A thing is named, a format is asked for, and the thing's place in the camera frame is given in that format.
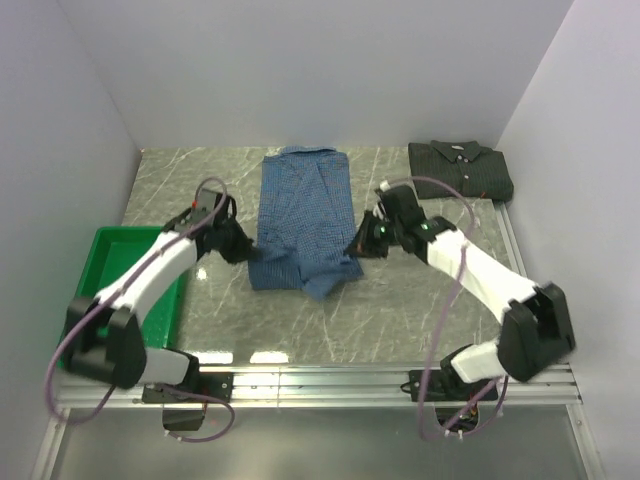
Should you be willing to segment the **blue plaid long sleeve shirt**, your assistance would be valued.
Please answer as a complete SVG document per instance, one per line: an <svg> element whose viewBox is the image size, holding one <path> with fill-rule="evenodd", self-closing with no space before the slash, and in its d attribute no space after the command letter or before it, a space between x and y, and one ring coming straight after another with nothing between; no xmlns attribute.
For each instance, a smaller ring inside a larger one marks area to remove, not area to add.
<svg viewBox="0 0 640 480"><path fill-rule="evenodd" d="M321 301L363 276L345 253L356 234L349 160L331 147L289 146L262 162L253 289L301 290Z"/></svg>

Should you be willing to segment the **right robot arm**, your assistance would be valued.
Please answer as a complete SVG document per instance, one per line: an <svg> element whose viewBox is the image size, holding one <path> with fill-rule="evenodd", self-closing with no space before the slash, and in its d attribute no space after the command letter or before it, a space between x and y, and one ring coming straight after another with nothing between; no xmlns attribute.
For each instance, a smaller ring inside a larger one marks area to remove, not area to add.
<svg viewBox="0 0 640 480"><path fill-rule="evenodd" d="M400 246L454 279L494 316L498 336L452 352L432 380L436 399L463 400L475 385L508 376L524 383L576 348L566 296L554 283L540 286L508 269L441 216L427 217L407 184L381 184L376 207L365 212L345 252L384 258Z"/></svg>

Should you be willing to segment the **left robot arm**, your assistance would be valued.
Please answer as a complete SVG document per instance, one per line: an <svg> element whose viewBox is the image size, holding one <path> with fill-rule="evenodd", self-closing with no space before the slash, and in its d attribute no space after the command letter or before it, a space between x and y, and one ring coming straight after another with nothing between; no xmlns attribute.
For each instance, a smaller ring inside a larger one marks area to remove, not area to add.
<svg viewBox="0 0 640 480"><path fill-rule="evenodd" d="M177 401L195 399L202 386L197 358L147 346L142 326L157 301L203 256L217 252L229 264L257 256L236 215L233 197L201 189L123 275L91 297L74 298L60 344L62 367L120 389L166 384Z"/></svg>

